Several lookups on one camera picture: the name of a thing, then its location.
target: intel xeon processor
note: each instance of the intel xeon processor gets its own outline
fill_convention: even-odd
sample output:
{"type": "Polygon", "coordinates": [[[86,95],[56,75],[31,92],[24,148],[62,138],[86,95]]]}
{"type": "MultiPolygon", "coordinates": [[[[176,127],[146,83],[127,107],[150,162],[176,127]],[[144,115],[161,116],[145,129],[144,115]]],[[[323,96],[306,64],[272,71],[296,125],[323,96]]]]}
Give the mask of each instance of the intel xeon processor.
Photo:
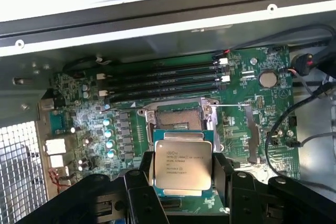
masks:
{"type": "Polygon", "coordinates": [[[212,144],[207,141],[155,143],[155,186],[161,189],[208,190],[212,144]]]}

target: ventilation grille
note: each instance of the ventilation grille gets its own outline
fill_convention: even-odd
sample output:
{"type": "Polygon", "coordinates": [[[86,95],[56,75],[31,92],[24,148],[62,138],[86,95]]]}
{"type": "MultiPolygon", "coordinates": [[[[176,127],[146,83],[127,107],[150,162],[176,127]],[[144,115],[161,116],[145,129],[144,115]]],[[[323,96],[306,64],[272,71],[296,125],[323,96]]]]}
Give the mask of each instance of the ventilation grille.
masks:
{"type": "Polygon", "coordinates": [[[15,223],[47,201],[34,122],[0,129],[0,222],[15,223]]]}

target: green circuit board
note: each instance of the green circuit board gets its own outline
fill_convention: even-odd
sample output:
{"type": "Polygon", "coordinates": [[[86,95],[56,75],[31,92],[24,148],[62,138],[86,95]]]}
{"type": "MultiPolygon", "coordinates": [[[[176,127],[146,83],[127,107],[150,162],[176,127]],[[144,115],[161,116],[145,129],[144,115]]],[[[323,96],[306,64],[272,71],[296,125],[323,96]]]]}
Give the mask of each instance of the green circuit board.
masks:
{"type": "MultiPolygon", "coordinates": [[[[91,173],[102,173],[114,179],[123,169],[140,165],[142,154],[149,149],[149,141],[145,118],[137,113],[137,109],[157,101],[206,97],[218,100],[220,104],[250,104],[252,106],[253,120],[258,126],[260,134],[257,164],[246,162],[249,156],[248,139],[251,137],[251,132],[246,123],[247,118],[243,106],[217,107],[217,133],[222,152],[226,156],[241,162],[241,170],[253,173],[260,181],[266,183],[271,176],[274,176],[265,162],[264,143],[267,132],[279,115],[293,104],[292,77],[289,73],[279,73],[280,69],[290,66],[288,48],[262,47],[237,50],[228,53],[227,58],[228,65],[225,66],[223,71],[230,76],[230,81],[221,84],[218,89],[202,91],[203,87],[209,87],[210,85],[216,88],[218,85],[218,83],[203,83],[197,85],[200,92],[122,101],[110,103],[108,106],[106,106],[104,99],[98,96],[96,79],[98,73],[122,74],[137,69],[151,69],[153,66],[174,67],[211,62],[213,61],[213,53],[137,62],[127,64],[127,66],[105,66],[103,70],[90,69],[84,71],[79,78],[73,78],[64,73],[56,74],[53,78],[53,88],[63,96],[65,106],[50,112],[51,130],[54,135],[57,135],[68,132],[72,126],[79,127],[80,130],[76,132],[78,148],[74,150],[75,158],[77,160],[84,156],[95,158],[96,167],[92,170],[77,171],[77,178],[80,179],[91,173]],[[256,59],[256,62],[252,64],[251,59],[256,59]],[[258,81],[260,74],[267,69],[277,74],[277,85],[272,88],[264,88],[258,81]],[[107,113],[101,113],[107,108],[114,109],[107,113]],[[104,126],[103,120],[106,119],[110,123],[104,126]],[[106,131],[110,131],[110,137],[105,137],[104,133],[106,131]],[[93,141],[85,145],[83,141],[88,138],[88,135],[93,141]],[[120,139],[125,137],[128,137],[132,142],[131,154],[125,154],[125,146],[120,143],[120,139]],[[113,145],[111,148],[107,148],[107,141],[111,141],[113,145]],[[108,157],[108,152],[111,152],[111,150],[114,153],[113,158],[108,157]]],[[[191,72],[194,72],[197,77],[197,72],[200,70],[202,69],[191,70],[191,72]]],[[[171,73],[178,76],[180,72],[176,70],[171,73]]],[[[189,80],[195,80],[196,77],[190,77],[189,80]]],[[[126,84],[124,86],[126,89],[136,87],[136,84],[126,84]]],[[[188,109],[188,106],[192,107],[194,104],[180,104],[175,105],[174,108],[167,106],[162,109],[168,111],[172,109],[183,110],[188,109]]],[[[286,140],[296,138],[295,124],[286,120],[278,129],[278,132],[277,140],[279,142],[277,146],[270,146],[269,148],[270,159],[276,169],[285,172],[287,176],[299,178],[298,151],[296,148],[288,148],[285,145],[286,140]]],[[[217,196],[199,200],[201,205],[195,204],[196,201],[194,200],[187,203],[186,197],[181,210],[200,213],[223,211],[223,206],[217,196]]]]}

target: motherboard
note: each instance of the motherboard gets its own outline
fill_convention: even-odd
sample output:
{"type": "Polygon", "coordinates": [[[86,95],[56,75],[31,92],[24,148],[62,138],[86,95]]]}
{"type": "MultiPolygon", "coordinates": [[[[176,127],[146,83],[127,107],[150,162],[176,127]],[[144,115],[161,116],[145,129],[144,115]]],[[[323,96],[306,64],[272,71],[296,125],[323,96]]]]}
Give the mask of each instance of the motherboard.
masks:
{"type": "MultiPolygon", "coordinates": [[[[54,138],[76,136],[73,182],[92,173],[111,179],[139,167],[155,149],[155,129],[213,131],[213,151],[235,169],[267,183],[275,174],[265,159],[265,139],[283,111],[293,105],[287,47],[214,52],[58,73],[52,79],[55,109],[49,112],[54,138]]],[[[272,136],[274,167],[299,178],[296,117],[272,136]]],[[[179,211],[223,212],[211,197],[184,197],[179,211]]]]}

